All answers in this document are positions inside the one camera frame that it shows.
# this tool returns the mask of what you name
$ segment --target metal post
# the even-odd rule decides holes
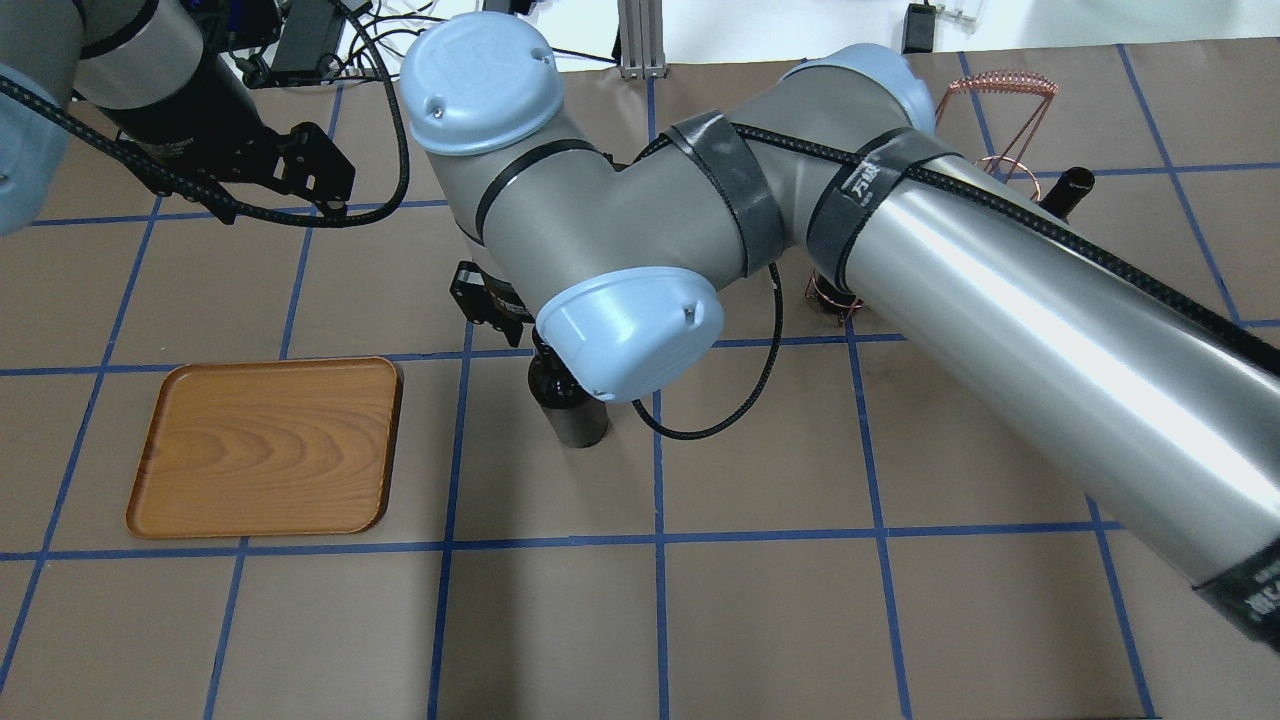
[[[623,79],[667,77],[662,51],[662,0],[618,0]]]

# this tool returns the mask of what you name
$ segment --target wooden tray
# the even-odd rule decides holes
[[[385,509],[398,411],[381,357],[178,368],[125,524],[142,538],[364,530]]]

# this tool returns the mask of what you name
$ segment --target velcro strap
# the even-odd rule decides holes
[[[842,165],[827,183],[809,218],[805,246],[818,272],[841,292],[854,292],[845,283],[849,252],[872,213],[902,181],[908,168],[945,155],[959,155],[933,136],[897,128],[872,140],[858,151],[867,158],[858,165]]]
[[[759,161],[728,118],[712,110],[676,123],[664,135],[707,176],[733,217],[742,241],[742,277],[782,255],[782,210]]]

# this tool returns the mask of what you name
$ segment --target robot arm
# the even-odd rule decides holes
[[[1280,352],[933,140],[896,54],[800,65],[621,172],[512,18],[426,33],[403,90],[476,261],[595,397],[671,382],[721,331],[716,291],[804,245],[1280,651]]]
[[[266,127],[178,0],[0,0],[0,74],[59,106],[74,83],[132,149],[166,168],[218,193],[220,182],[252,182],[310,200],[326,217],[346,214],[352,164],[315,123],[288,135]],[[4,234],[38,214],[67,135],[3,99],[0,136],[14,150],[0,154]],[[180,191],[138,178],[157,193]]]

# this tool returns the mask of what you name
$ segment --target light blue cap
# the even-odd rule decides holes
[[[0,63],[0,74],[54,102],[36,81]],[[67,132],[0,95],[0,234],[17,232],[40,215],[67,152]]]
[[[550,45],[503,13],[465,13],[422,33],[404,56],[401,91],[413,138],[438,155],[506,147],[564,102]]]
[[[716,288],[684,268],[605,273],[561,291],[538,311],[538,332],[605,402],[630,402],[671,383],[723,329]]]
[[[925,87],[924,81],[915,77],[911,65],[901,54],[872,42],[850,45],[826,58],[801,63],[791,68],[782,78],[786,79],[792,73],[808,68],[820,67],[845,68],[878,82],[906,111],[911,127],[923,132],[934,131],[933,97],[929,96],[929,88]]]

